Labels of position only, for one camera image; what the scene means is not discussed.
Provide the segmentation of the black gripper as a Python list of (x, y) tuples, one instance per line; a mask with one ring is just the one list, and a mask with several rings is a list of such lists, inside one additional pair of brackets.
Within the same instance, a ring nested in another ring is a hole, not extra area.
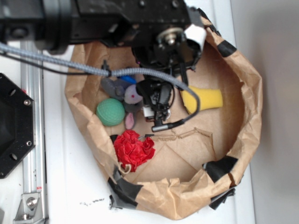
[(182, 28), (169, 28), (160, 33), (153, 44), (132, 48), (137, 63), (144, 68), (163, 71), (187, 69), (195, 66), (201, 58), (206, 30), (192, 24), (185, 31)]

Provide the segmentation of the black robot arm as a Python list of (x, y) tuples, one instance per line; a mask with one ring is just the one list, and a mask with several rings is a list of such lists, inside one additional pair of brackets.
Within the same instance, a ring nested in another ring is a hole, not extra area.
[(130, 47), (155, 70), (191, 68), (201, 58), (206, 31), (199, 12), (183, 0), (3, 0), (0, 40), (34, 41), (62, 54), (69, 45), (99, 41)]

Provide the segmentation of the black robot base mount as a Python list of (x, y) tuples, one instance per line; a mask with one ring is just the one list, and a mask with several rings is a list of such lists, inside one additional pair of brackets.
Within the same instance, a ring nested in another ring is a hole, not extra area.
[(7, 178), (35, 146), (34, 100), (0, 75), (0, 178)]

